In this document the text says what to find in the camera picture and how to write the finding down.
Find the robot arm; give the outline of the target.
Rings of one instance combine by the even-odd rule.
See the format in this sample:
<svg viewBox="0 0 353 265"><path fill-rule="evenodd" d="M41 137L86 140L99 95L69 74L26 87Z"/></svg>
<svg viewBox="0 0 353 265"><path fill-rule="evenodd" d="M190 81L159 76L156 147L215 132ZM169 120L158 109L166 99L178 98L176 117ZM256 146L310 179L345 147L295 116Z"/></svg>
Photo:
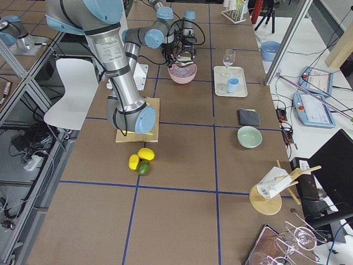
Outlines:
<svg viewBox="0 0 353 265"><path fill-rule="evenodd" d="M156 111L140 96L133 73L142 45L157 49L171 32L174 14L161 1L151 1L157 19L151 26L131 28L120 34L124 17L122 1L46 1L46 21L51 28L85 35L91 50L111 81L106 114L119 130L146 134L156 120Z"/></svg>
<svg viewBox="0 0 353 265"><path fill-rule="evenodd" d="M144 43L150 48L160 48L167 63L191 64L196 56L197 38L194 11L186 11L178 18L171 7L162 1L149 1L157 20L144 33Z"/></svg>

